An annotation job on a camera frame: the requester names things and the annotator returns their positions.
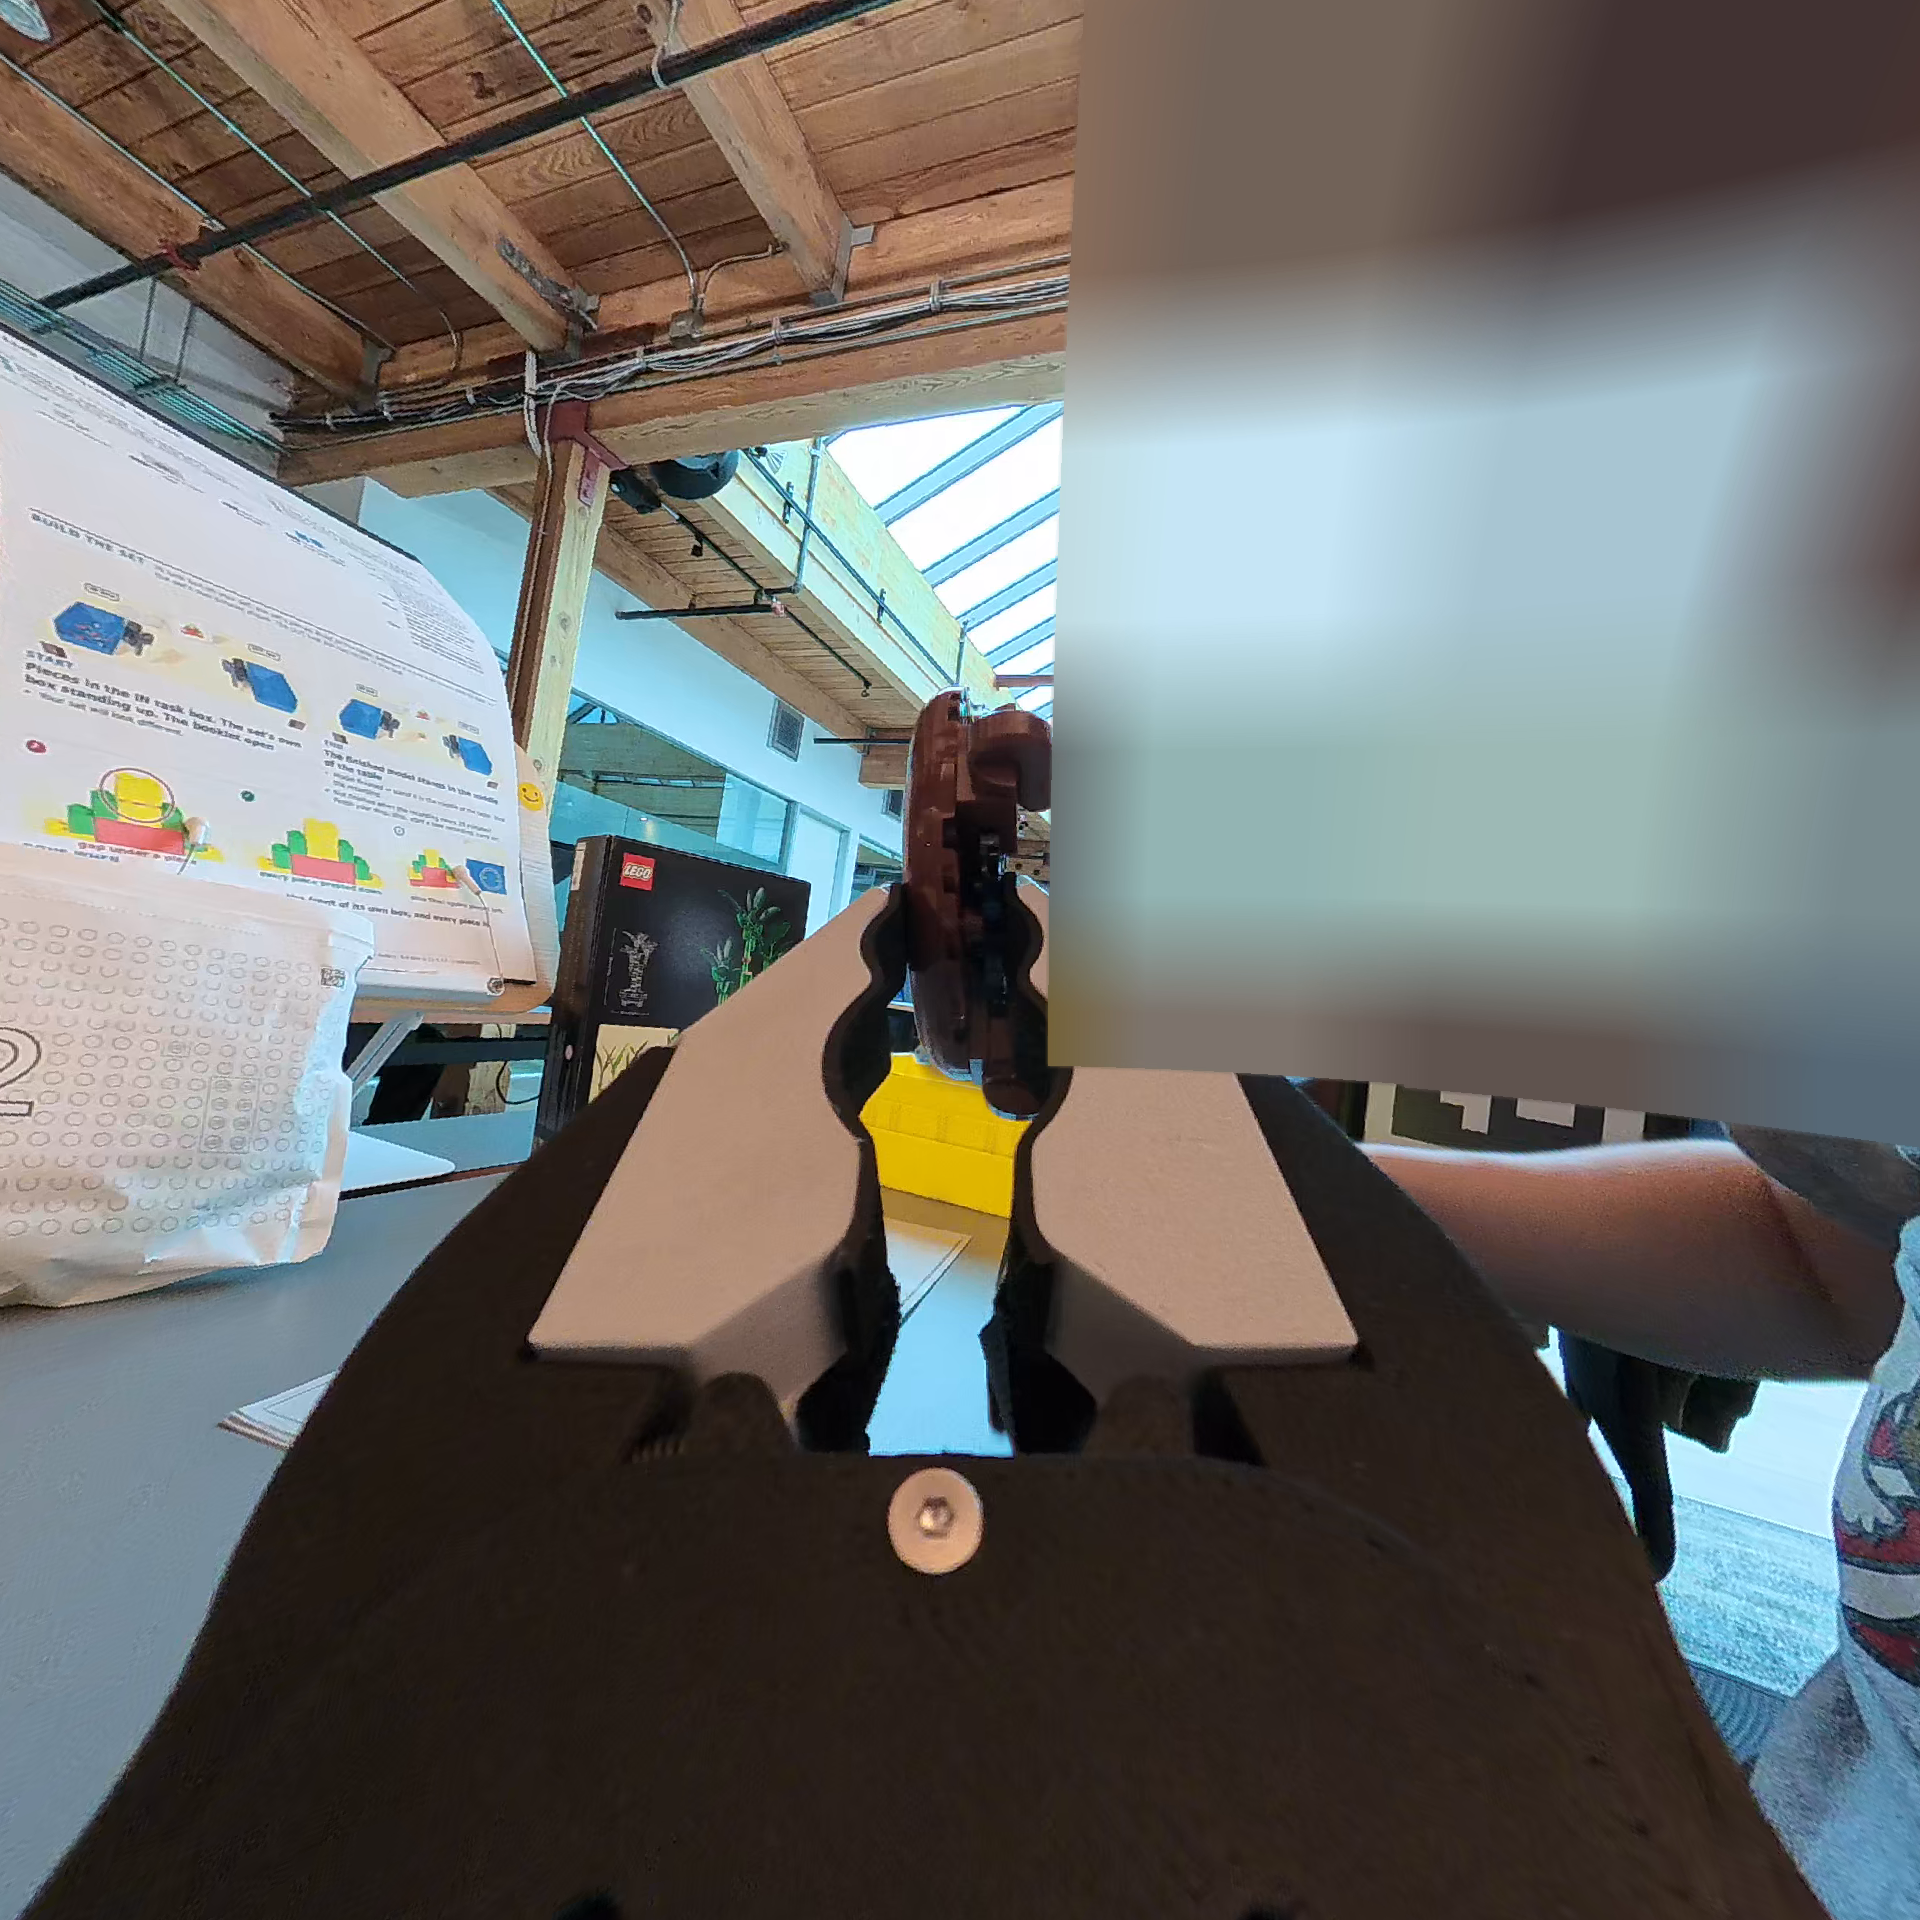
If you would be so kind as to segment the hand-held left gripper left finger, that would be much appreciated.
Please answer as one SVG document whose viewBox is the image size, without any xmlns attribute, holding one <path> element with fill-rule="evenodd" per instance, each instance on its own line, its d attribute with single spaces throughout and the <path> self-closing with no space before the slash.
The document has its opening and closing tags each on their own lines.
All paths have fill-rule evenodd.
<svg viewBox="0 0 1920 1920">
<path fill-rule="evenodd" d="M 807 1448 L 868 1448 L 902 1308 L 863 1111 L 904 978 L 906 892 L 874 888 L 680 1040 L 535 1352 L 755 1376 Z"/>
</svg>

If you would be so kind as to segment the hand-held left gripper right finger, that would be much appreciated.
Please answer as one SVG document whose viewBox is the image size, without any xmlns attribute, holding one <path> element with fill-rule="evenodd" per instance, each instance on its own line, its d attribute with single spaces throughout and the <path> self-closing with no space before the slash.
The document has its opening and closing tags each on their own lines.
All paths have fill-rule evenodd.
<svg viewBox="0 0 1920 1920">
<path fill-rule="evenodd" d="M 1361 1336 L 1233 1071 L 1057 1068 L 1048 900 L 1006 914 L 1006 1032 L 982 1087 L 1027 1120 L 993 1319 L 996 1428 L 1086 1444 L 1113 1391 L 1191 1400 L 1230 1369 L 1337 1364 Z"/>
</svg>

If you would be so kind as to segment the round brown brick assembly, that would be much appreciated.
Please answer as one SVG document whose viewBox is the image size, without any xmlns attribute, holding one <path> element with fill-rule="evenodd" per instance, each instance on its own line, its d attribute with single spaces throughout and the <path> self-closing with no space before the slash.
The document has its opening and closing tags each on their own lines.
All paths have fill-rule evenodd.
<svg viewBox="0 0 1920 1920">
<path fill-rule="evenodd" d="M 1049 1097 L 1046 900 L 1016 872 L 1019 823 L 1049 807 L 1049 725 L 971 710 L 961 690 L 919 714 L 906 789 L 906 988 L 929 1061 L 1009 1120 Z"/>
</svg>

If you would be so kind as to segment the person's right forearm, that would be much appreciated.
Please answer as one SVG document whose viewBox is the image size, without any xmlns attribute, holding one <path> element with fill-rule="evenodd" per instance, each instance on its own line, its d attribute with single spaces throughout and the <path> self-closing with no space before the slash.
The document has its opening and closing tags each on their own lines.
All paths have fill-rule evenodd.
<svg viewBox="0 0 1920 1920">
<path fill-rule="evenodd" d="M 1523 1321 L 1686 1373 L 1868 1377 L 1904 1319 L 1892 1252 L 1729 1142 L 1368 1157 Z"/>
</svg>

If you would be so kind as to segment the yellow Lego brick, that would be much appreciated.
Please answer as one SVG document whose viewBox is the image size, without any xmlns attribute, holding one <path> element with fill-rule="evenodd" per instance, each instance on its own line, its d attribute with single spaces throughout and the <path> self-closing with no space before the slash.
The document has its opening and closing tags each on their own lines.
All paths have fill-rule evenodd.
<svg viewBox="0 0 1920 1920">
<path fill-rule="evenodd" d="M 985 1216 L 1014 1214 L 1027 1120 L 996 1116 L 977 1085 L 898 1052 L 863 1122 L 882 1188 Z"/>
</svg>

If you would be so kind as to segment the black toy box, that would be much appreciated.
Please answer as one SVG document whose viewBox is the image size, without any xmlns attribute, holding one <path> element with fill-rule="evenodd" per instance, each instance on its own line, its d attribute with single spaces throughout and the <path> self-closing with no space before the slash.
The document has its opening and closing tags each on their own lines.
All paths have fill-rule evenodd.
<svg viewBox="0 0 1920 1920">
<path fill-rule="evenodd" d="M 680 1032 L 790 953 L 809 921 L 809 881 L 632 837 L 578 840 L 551 992 L 539 1142 L 560 1134 L 647 1049 Z"/>
</svg>

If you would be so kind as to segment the black office chair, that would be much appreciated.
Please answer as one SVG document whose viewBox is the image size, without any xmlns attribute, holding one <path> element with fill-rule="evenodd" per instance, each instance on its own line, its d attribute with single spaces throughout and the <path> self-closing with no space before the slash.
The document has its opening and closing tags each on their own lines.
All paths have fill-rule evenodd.
<svg viewBox="0 0 1920 1920">
<path fill-rule="evenodd" d="M 1664 1582 L 1675 1557 L 1666 1438 L 1679 1433 L 1724 1454 L 1754 1410 L 1761 1383 L 1679 1372 L 1563 1328 L 1555 1344 L 1569 1400 L 1612 1450 L 1650 1572 Z"/>
</svg>

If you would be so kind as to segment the white numbered paper bag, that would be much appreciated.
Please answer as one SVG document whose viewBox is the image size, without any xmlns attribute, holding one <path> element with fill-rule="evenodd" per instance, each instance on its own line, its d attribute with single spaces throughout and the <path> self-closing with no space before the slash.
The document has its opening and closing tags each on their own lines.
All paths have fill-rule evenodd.
<svg viewBox="0 0 1920 1920">
<path fill-rule="evenodd" d="M 3 1305 L 102 1305 L 318 1254 L 338 1209 L 342 906 L 166 862 L 3 857 Z"/>
</svg>

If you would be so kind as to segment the person's grey printed shirt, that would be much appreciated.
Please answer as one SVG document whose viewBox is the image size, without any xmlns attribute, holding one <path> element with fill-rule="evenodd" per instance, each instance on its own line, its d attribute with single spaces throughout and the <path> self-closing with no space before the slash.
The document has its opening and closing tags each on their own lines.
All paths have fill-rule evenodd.
<svg viewBox="0 0 1920 1920">
<path fill-rule="evenodd" d="M 1839 1645 L 1786 1702 L 1751 1789 L 1830 1914 L 1918 1914 L 1918 1184 L 1906 1144 L 1736 1126 L 1772 1182 L 1890 1254 L 1902 1321 L 1832 1493 Z"/>
</svg>

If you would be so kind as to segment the white instruction poster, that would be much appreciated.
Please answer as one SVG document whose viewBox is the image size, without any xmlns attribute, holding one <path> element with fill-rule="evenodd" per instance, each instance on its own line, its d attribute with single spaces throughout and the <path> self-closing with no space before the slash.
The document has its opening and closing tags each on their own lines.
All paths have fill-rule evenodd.
<svg viewBox="0 0 1920 1920">
<path fill-rule="evenodd" d="M 344 910 L 366 999 L 545 1000 L 546 798 L 423 565 L 15 335 L 3 546 L 6 845 Z"/>
</svg>

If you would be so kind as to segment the black ceiling pipe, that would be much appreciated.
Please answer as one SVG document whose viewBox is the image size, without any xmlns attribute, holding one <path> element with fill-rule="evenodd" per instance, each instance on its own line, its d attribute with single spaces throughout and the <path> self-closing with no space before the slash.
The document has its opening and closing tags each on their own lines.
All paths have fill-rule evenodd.
<svg viewBox="0 0 1920 1920">
<path fill-rule="evenodd" d="M 706 80 L 708 74 L 723 72 L 751 56 L 771 55 L 776 48 L 809 38 L 819 31 L 846 26 L 852 21 L 881 8 L 887 8 L 887 5 L 814 2 L 790 8 L 779 16 L 761 21 L 760 24 L 712 38 L 686 53 L 660 55 L 656 64 L 636 66 L 632 72 L 567 93 L 556 102 L 545 102 L 542 108 L 499 120 L 468 137 L 450 138 L 433 150 L 423 150 L 406 159 L 393 159 L 366 175 L 345 177 L 344 183 L 337 183 L 311 198 L 302 198 L 299 204 L 262 213 L 239 225 L 203 229 L 187 242 L 168 245 L 159 253 L 137 257 L 115 271 L 76 281 L 51 294 L 39 294 L 39 303 L 46 309 L 68 309 L 145 281 L 156 281 L 170 271 L 192 274 L 215 255 L 236 249 L 254 249 L 271 234 L 315 223 L 353 204 L 375 200 L 382 193 L 442 175 L 457 165 L 503 152 L 551 129 L 590 124 L 599 112 L 611 112 L 616 108 L 652 98 L 660 92 L 686 89 L 692 80 Z"/>
</svg>

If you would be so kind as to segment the wooden support post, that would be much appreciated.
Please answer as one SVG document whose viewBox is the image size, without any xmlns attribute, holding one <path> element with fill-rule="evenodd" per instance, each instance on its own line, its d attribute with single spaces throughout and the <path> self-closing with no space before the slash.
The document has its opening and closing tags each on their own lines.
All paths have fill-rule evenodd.
<svg viewBox="0 0 1920 1920">
<path fill-rule="evenodd" d="M 617 456 L 590 431 L 583 405 L 554 414 L 545 431 L 507 661 L 515 741 L 545 791 L 560 777 L 570 690 L 616 465 Z"/>
</svg>

